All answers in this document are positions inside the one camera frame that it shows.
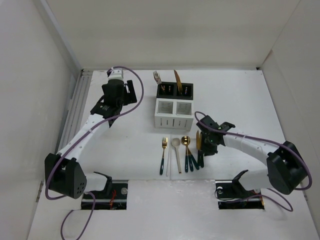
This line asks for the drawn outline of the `silver fork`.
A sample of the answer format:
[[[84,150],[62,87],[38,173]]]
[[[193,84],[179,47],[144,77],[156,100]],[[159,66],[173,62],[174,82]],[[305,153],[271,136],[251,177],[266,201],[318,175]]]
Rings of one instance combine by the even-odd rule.
[[[157,71],[154,71],[154,72],[153,72],[153,77],[154,77],[155,82],[156,82],[158,85],[160,85],[160,84],[162,83],[160,74],[159,74]]]

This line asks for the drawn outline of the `rose gold fork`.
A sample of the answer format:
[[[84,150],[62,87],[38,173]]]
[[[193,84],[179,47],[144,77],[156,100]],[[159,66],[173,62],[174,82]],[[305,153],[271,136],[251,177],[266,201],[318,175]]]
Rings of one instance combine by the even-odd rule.
[[[163,86],[163,82],[162,82],[162,79],[161,79],[160,75],[159,75],[159,82],[160,82],[161,90],[162,90],[163,94],[165,95],[165,94],[166,94],[166,89],[165,89],[165,87]]]

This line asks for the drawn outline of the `gold fork green handle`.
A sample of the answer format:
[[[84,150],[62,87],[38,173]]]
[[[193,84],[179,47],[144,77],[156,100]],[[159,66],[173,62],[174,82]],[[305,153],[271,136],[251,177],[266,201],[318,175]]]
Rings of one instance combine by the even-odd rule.
[[[161,163],[160,163],[160,169],[159,174],[162,175],[164,172],[164,162],[165,162],[165,150],[168,146],[168,138],[163,137],[162,138],[162,157],[161,157]]]

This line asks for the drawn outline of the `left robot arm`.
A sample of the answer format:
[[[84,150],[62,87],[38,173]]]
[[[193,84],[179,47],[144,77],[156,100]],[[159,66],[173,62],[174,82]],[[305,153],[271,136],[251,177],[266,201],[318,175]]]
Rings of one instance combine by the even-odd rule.
[[[133,81],[124,81],[121,76],[109,77],[102,85],[103,95],[91,109],[88,119],[73,139],[58,153],[50,153],[44,160],[45,195],[49,200],[54,197],[49,191],[60,197],[78,199],[82,194],[95,192],[100,198],[107,198],[112,192],[112,178],[105,173],[94,171],[85,173],[82,164],[98,138],[115,122],[124,116],[122,108],[141,103],[137,99]]]

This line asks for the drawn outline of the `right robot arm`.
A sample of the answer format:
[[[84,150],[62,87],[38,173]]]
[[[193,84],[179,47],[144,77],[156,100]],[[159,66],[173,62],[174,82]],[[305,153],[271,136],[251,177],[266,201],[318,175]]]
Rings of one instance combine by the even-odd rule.
[[[202,132],[205,148],[216,149],[222,145],[239,150],[264,165],[262,169],[241,172],[238,181],[231,185],[235,196],[243,197],[250,190],[267,188],[289,195],[294,190],[305,191],[312,186],[310,170],[292,142],[278,143],[254,137],[232,123],[218,124],[209,115],[199,119],[196,125]]]

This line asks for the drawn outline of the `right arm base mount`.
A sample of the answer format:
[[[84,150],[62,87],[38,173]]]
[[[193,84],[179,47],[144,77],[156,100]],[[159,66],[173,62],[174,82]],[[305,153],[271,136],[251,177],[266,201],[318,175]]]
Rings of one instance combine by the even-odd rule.
[[[243,170],[230,180],[215,181],[214,195],[218,200],[219,210],[265,209],[261,191],[245,190],[240,184],[239,180],[246,172],[248,170]]]

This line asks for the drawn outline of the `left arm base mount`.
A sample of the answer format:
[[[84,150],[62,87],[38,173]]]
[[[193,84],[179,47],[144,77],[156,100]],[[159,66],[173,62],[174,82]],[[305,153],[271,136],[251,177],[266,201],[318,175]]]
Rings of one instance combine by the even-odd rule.
[[[87,183],[81,199],[82,210],[126,210],[128,180],[113,180],[111,176],[93,172],[86,176]]]

